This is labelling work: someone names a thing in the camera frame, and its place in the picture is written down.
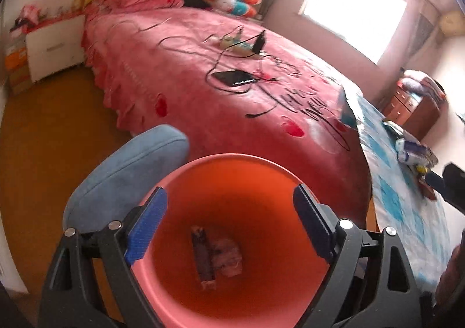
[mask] white nightstand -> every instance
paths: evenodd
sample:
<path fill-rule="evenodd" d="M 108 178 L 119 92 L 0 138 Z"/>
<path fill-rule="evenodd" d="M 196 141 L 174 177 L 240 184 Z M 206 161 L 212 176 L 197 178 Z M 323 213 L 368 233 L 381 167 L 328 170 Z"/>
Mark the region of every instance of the white nightstand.
<path fill-rule="evenodd" d="M 26 36 L 31 80 L 36 82 L 55 72 L 84 62 L 81 47 L 85 16 L 46 25 Z"/>

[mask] smartphone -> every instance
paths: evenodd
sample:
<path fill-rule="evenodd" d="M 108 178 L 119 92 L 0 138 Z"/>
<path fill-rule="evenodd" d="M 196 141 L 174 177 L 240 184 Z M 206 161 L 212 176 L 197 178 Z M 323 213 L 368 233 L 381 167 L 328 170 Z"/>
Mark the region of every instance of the smartphone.
<path fill-rule="evenodd" d="M 214 72 L 212 76 L 228 87 L 238 87 L 240 85 L 254 83 L 257 80 L 252 74 L 242 70 Z"/>

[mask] blue patterned tablecloth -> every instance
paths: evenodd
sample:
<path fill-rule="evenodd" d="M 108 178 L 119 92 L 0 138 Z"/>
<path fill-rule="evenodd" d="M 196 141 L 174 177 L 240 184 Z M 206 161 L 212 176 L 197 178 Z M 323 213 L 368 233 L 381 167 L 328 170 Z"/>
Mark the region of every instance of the blue patterned tablecloth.
<path fill-rule="evenodd" d="M 380 230 L 396 228 L 417 285 L 434 292 L 452 252 L 441 196 L 437 194 L 437 201 L 422 197 L 410 169 L 397 161 L 394 139 L 382 124 L 384 116 L 359 94 L 348 93 L 347 101 L 370 167 Z"/>

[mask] brown cabinet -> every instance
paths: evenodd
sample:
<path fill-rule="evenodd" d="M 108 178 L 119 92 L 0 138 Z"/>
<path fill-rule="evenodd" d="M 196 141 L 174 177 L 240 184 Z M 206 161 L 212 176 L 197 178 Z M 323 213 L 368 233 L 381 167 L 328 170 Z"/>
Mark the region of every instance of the brown cabinet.
<path fill-rule="evenodd" d="M 438 120 L 440 112 L 431 97 L 411 94 L 398 87 L 383 114 L 387 121 L 395 122 L 422 140 Z"/>

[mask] blue cushion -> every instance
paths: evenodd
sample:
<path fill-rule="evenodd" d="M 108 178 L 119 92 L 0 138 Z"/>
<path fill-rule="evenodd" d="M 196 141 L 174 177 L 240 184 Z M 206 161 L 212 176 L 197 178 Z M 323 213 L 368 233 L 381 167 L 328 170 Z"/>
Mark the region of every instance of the blue cushion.
<path fill-rule="evenodd" d="M 122 220 L 165 176 L 185 164 L 187 137 L 160 125 L 142 133 L 103 161 L 71 195 L 63 229 L 99 231 Z"/>

